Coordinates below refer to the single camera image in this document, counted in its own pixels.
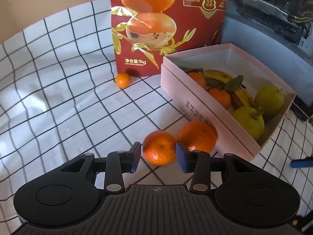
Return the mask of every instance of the metal screw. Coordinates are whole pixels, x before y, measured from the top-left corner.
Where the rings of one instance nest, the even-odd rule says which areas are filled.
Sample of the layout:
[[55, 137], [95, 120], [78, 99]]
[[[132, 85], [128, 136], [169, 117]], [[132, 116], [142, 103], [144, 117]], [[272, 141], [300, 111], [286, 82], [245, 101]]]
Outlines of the metal screw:
[[106, 189], [107, 189], [108, 191], [111, 191], [111, 192], [117, 192], [117, 191], [121, 190], [122, 187], [121, 187], [119, 184], [112, 183], [112, 184], [108, 185], [108, 186], [106, 187]]
[[208, 189], [208, 186], [203, 183], [197, 183], [197, 184], [194, 184], [192, 188], [196, 191], [204, 192]]

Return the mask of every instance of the red snack bag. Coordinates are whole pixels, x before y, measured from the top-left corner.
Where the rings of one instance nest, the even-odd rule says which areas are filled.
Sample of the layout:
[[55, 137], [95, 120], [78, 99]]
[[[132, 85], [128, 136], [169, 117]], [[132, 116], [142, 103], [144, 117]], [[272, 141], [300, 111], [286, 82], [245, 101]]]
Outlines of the red snack bag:
[[160, 74], [163, 56], [218, 38], [227, 0], [111, 0], [118, 73]]

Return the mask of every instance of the blue pen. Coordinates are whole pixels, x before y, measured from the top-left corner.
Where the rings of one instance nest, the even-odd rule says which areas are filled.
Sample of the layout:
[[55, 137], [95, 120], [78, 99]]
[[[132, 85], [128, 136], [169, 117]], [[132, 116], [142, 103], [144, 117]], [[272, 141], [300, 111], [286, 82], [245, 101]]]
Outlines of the blue pen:
[[290, 163], [292, 168], [309, 168], [313, 167], [313, 157], [307, 157], [305, 159], [292, 160]]

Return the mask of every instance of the open box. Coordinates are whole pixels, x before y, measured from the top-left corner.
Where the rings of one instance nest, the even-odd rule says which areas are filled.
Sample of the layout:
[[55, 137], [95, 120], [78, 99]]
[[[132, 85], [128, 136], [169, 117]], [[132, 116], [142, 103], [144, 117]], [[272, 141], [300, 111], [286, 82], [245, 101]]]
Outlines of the open box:
[[[233, 77], [243, 75], [243, 84], [253, 99], [262, 87], [275, 85], [283, 89], [283, 108], [275, 118], [265, 123], [265, 132], [257, 143], [227, 110], [179, 67], [220, 70]], [[233, 153], [247, 161], [261, 151], [296, 96], [274, 72], [233, 44], [187, 50], [164, 57], [161, 87], [190, 120], [208, 121], [215, 127], [219, 153]]]

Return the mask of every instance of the black and white circle symbol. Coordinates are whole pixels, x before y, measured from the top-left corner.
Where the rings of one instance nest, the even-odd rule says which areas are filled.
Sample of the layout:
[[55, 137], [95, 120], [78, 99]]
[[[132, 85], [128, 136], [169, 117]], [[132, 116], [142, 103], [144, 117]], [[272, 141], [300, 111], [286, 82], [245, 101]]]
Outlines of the black and white circle symbol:
[[158, 193], [158, 192], [161, 191], [162, 189], [161, 189], [160, 187], [156, 187], [156, 188], [154, 188], [153, 190]]

